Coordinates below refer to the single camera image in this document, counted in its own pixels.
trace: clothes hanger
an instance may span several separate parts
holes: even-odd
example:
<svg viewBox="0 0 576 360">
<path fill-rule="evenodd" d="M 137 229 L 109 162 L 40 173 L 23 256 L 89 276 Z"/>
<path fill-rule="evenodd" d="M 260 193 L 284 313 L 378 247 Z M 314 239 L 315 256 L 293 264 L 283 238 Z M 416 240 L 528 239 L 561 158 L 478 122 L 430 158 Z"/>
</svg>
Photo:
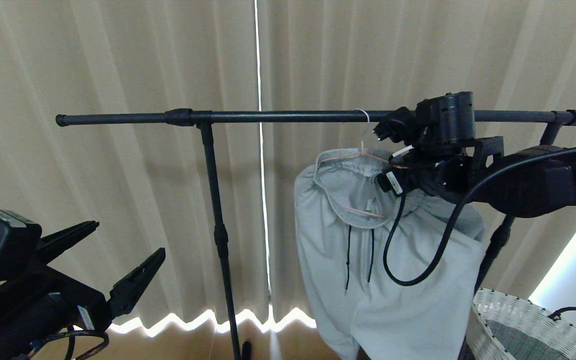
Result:
<svg viewBox="0 0 576 360">
<path fill-rule="evenodd" d="M 359 112 L 364 113 L 366 115 L 366 119 L 368 120 L 368 122 L 366 123 L 366 128 L 361 133 L 361 138 L 360 138 L 361 141 L 359 142 L 359 151 L 354 152 L 354 153 L 347 153 L 346 155 L 329 157 L 327 159 L 321 160 L 319 163 L 321 164 L 323 162 L 328 162 L 330 160 L 347 159 L 347 158 L 354 158 L 354 157 L 367 157 L 367 158 L 372 158 L 372 159 L 378 160 L 384 164 L 390 164 L 390 162 L 388 162 L 388 160 L 382 159 L 379 156 L 375 156 L 372 153 L 368 153 L 365 151 L 365 149 L 364 149 L 364 137 L 366 136 L 366 133 L 368 132 L 368 129 L 370 128 L 370 115 L 368 114 L 368 112 L 366 112 L 366 110 L 363 110 L 363 109 L 353 109 L 353 110 L 357 110 Z"/>
</svg>

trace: beige curtain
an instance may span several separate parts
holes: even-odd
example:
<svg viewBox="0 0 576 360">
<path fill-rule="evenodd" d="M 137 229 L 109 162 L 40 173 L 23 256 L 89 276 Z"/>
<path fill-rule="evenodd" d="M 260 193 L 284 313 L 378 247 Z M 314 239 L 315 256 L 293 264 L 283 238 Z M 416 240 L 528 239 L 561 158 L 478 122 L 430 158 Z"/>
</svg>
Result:
<svg viewBox="0 0 576 360">
<path fill-rule="evenodd" d="M 481 110 L 576 109 L 576 1 L 259 2 L 263 110 L 414 109 L 473 91 Z M 293 180 L 318 153 L 357 148 L 363 124 L 263 125 L 270 283 L 275 317 L 307 309 L 298 264 Z M 544 125 L 478 123 L 506 153 L 537 145 Z M 366 146 L 378 143 L 371 129 Z M 576 127 L 556 144 L 576 145 Z M 502 215 L 486 205 L 489 229 Z M 485 287 L 528 297 L 576 230 L 576 208 L 518 219 Z"/>
<path fill-rule="evenodd" d="M 56 114 L 256 110 L 252 0 L 0 1 L 0 208 L 43 227 L 99 229 L 52 266 L 108 294 L 158 247 L 137 308 L 151 326 L 206 309 L 227 320 L 199 131 L 60 128 Z M 215 125 L 237 312 L 268 317 L 259 126 Z"/>
<path fill-rule="evenodd" d="M 263 110 L 389 110 L 473 91 L 476 109 L 576 109 L 576 1 L 258 0 Z M 55 114 L 257 110 L 255 2 L 0 2 L 0 208 L 48 234 L 101 227 L 52 264 L 107 292 L 154 249 L 167 260 L 128 317 L 151 326 L 206 309 L 226 321 L 199 132 L 55 125 Z M 308 312 L 293 182 L 318 153 L 357 147 L 365 124 L 265 124 L 266 271 L 259 126 L 215 125 L 237 312 Z M 506 153 L 543 125 L 477 125 Z M 371 130 L 366 146 L 379 143 Z M 576 145 L 576 128 L 557 145 Z M 491 230 L 502 216 L 479 207 Z M 487 287 L 530 295 L 576 230 L 576 208 L 519 219 Z M 269 300 L 267 276 L 272 298 Z"/>
</svg>

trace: black drawstring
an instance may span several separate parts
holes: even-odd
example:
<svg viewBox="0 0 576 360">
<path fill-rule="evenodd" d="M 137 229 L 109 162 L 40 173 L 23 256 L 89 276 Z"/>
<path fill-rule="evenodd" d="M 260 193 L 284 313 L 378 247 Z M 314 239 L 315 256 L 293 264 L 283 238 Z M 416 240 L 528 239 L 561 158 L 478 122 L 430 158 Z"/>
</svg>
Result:
<svg viewBox="0 0 576 360">
<path fill-rule="evenodd" d="M 353 230 L 351 225 L 348 225 L 348 251 L 345 253 L 345 289 L 348 290 L 348 283 L 350 283 L 350 232 Z"/>
<path fill-rule="evenodd" d="M 375 260 L 375 229 L 370 229 L 372 235 L 372 248 L 370 249 L 370 269 L 368 270 L 368 282 L 370 283 L 370 275 L 373 273 L 373 262 Z"/>
</svg>

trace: brown floor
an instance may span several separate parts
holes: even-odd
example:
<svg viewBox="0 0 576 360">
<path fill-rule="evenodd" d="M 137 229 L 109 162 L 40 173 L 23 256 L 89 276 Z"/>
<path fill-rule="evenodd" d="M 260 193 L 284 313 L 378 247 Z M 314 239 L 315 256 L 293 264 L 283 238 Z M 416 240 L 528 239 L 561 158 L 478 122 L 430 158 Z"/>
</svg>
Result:
<svg viewBox="0 0 576 360">
<path fill-rule="evenodd" d="M 214 333 L 212 323 L 204 323 L 192 331 L 185 331 L 171 324 L 155 337 L 148 337 L 136 329 L 125 335 L 108 331 L 110 345 L 93 360 L 109 359 L 162 359 L 162 360 L 221 360 L 232 359 L 231 334 Z M 338 359 L 322 341 L 316 328 L 308 328 L 299 321 L 292 322 L 280 332 L 262 333 L 250 321 L 238 326 L 242 343 L 250 339 L 253 345 L 253 360 L 292 360 L 292 359 Z M 78 337 L 75 356 L 98 344 L 95 338 Z M 61 360 L 66 353 L 67 340 L 49 344 L 32 360 Z"/>
</svg>

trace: curtain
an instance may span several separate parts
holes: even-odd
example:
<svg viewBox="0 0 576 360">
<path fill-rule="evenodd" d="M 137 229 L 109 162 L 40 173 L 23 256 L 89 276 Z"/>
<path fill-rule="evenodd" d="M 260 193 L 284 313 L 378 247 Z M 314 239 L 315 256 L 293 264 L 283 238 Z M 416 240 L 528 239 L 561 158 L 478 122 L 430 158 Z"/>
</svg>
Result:
<svg viewBox="0 0 576 360">
<path fill-rule="evenodd" d="M 258 109 L 252 0 L 0 2 L 0 208 L 45 235 L 98 230 L 50 265 L 106 294 L 159 247 L 135 310 L 149 327 L 227 321 L 199 131 L 60 128 L 56 114 Z M 237 312 L 268 317 L 259 126 L 215 125 Z"/>
<path fill-rule="evenodd" d="M 263 110 L 414 109 L 473 91 L 475 109 L 576 109 L 576 1 L 259 2 Z M 274 316 L 307 309 L 295 246 L 293 181 L 334 148 L 398 150 L 366 125 L 263 125 Z M 537 145 L 544 125 L 478 123 L 506 154 Z M 576 145 L 576 127 L 558 146 Z M 477 205 L 488 237 L 503 215 Z M 527 298 L 576 230 L 576 207 L 517 219 L 484 286 Z"/>
</svg>

